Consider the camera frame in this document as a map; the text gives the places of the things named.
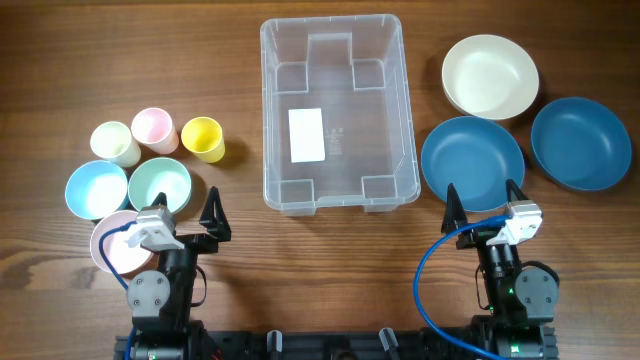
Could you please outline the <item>cream bowl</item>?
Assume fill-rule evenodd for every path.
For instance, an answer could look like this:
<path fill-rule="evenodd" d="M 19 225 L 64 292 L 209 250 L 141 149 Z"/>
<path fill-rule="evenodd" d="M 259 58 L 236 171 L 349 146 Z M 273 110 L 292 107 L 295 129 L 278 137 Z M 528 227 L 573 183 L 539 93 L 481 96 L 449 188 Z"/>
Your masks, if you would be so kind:
<path fill-rule="evenodd" d="M 492 121 L 524 113 L 536 100 L 540 78 L 532 57 L 512 40 L 491 34 L 464 38 L 441 67 L 447 100 L 459 111 Z"/>

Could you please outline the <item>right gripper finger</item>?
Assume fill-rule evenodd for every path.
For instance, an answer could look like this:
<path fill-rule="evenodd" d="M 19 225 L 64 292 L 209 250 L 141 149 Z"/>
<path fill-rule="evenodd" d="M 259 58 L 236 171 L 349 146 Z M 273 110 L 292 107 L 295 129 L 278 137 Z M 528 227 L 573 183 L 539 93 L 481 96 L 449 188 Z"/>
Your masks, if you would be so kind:
<path fill-rule="evenodd" d="M 527 201 L 528 197 L 522 192 L 513 179 L 506 181 L 507 202 Z"/>
<path fill-rule="evenodd" d="M 441 226 L 441 232 L 450 234 L 468 224 L 466 211 L 463 208 L 458 192 L 453 183 L 447 187 L 446 208 Z"/>

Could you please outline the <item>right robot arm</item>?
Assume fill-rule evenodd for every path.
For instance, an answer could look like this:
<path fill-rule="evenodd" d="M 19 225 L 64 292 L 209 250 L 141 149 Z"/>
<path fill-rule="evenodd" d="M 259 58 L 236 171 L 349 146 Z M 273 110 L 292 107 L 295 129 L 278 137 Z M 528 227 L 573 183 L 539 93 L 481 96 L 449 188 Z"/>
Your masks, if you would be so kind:
<path fill-rule="evenodd" d="M 468 222 L 455 187 L 447 188 L 442 232 L 457 237 L 456 248 L 477 251 L 476 275 L 483 278 L 489 313 L 458 329 L 451 344 L 478 359 L 556 359 L 554 319 L 560 279 L 548 265 L 519 258 L 517 246 L 535 237 L 543 212 L 516 185 L 506 181 L 501 216 Z"/>

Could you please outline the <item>dark blue bowl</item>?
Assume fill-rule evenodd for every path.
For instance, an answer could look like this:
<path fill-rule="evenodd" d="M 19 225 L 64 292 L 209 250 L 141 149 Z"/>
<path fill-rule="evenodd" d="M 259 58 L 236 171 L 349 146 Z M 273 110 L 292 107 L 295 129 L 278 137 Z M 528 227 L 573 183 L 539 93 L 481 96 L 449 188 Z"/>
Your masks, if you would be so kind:
<path fill-rule="evenodd" d="M 617 185 L 632 163 L 632 142 L 620 118 L 606 106 L 565 97 L 544 106 L 531 129 L 539 167 L 559 185 L 602 191 Z"/>
<path fill-rule="evenodd" d="M 421 151 L 423 177 L 432 192 L 447 200 L 453 185 L 469 212 L 487 212 L 507 203 L 506 181 L 524 183 L 524 156 L 515 138 L 500 125 L 474 116 L 449 119 L 427 136 Z"/>

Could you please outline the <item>pink small bowl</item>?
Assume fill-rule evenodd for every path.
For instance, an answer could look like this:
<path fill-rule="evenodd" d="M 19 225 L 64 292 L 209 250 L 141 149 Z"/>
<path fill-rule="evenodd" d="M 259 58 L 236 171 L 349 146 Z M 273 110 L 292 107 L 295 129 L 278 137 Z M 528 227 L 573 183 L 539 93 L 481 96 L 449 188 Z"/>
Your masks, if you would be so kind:
<path fill-rule="evenodd" d="M 94 263 L 103 271 L 109 272 L 99 251 L 99 240 L 108 230 L 125 225 L 136 219 L 137 212 L 133 210 L 120 210 L 103 218 L 95 227 L 90 238 L 90 253 Z M 123 232 L 109 235 L 104 240 L 104 252 L 110 263 L 119 274 L 127 274 L 146 265 L 153 254 L 143 248 L 130 248 L 125 243 L 126 236 Z"/>

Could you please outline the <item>yellow cup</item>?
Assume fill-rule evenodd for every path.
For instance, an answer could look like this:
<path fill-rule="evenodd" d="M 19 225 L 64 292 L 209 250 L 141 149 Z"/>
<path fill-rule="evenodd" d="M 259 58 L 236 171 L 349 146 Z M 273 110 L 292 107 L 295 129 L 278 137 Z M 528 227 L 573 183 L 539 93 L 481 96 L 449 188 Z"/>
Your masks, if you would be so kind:
<path fill-rule="evenodd" d="M 181 141 L 191 153 L 206 163 L 216 163 L 225 155 L 222 127 L 210 117 L 189 120 L 181 131 Z"/>

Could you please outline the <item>pale cream cup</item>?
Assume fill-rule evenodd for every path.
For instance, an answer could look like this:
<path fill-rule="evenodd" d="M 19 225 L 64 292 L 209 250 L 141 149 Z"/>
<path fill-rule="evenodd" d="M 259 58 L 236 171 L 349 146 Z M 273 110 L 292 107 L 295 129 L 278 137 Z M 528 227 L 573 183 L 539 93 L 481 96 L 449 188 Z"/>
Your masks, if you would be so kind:
<path fill-rule="evenodd" d="M 100 158 L 122 168 L 136 165 L 141 149 L 127 125 L 109 121 L 99 125 L 90 138 L 91 150 Z"/>

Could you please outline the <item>mint green small bowl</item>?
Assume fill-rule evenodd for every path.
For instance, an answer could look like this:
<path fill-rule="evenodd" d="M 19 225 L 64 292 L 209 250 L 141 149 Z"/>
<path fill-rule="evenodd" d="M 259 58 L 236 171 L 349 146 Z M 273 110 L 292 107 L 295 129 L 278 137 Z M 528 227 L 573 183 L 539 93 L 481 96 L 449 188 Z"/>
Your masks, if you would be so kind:
<path fill-rule="evenodd" d="M 128 196 L 132 206 L 140 211 L 150 206 L 162 192 L 172 213 L 184 209 L 192 194 L 192 179 L 187 168 L 179 161 L 158 157 L 142 163 L 131 175 Z"/>

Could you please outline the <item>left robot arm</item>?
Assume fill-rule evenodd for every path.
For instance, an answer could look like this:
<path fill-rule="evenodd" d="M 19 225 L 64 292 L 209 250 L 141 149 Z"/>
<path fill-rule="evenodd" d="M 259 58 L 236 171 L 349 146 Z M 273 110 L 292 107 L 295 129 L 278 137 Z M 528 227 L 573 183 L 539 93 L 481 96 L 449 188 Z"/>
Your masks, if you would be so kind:
<path fill-rule="evenodd" d="M 211 187 L 199 224 L 203 233 L 178 235 L 176 219 L 161 192 L 143 208 L 126 231 L 126 243 L 158 256 L 155 270 L 137 274 L 127 289 L 133 329 L 125 359 L 221 359 L 223 352 L 201 321 L 190 318 L 203 304 L 193 300 L 195 279 L 204 271 L 201 254 L 215 254 L 221 242 L 231 240 L 219 190 Z"/>

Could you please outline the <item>light blue small bowl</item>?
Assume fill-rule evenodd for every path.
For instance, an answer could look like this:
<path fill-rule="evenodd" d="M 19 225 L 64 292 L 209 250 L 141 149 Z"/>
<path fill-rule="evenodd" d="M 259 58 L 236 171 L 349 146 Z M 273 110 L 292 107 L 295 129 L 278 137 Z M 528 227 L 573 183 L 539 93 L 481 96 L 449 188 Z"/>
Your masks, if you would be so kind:
<path fill-rule="evenodd" d="M 100 220 L 129 203 L 126 172 L 111 162 L 85 163 L 70 176 L 65 188 L 68 209 L 85 220 Z"/>

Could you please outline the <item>pink cup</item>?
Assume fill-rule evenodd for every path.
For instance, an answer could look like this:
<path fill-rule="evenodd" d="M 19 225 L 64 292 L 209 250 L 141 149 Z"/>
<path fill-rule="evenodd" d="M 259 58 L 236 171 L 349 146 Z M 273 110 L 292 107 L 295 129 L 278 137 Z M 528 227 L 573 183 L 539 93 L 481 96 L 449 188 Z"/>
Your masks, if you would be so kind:
<path fill-rule="evenodd" d="M 179 146 L 179 137 L 168 112 L 152 107 L 140 111 L 132 120 L 134 138 L 158 154 L 170 154 Z"/>

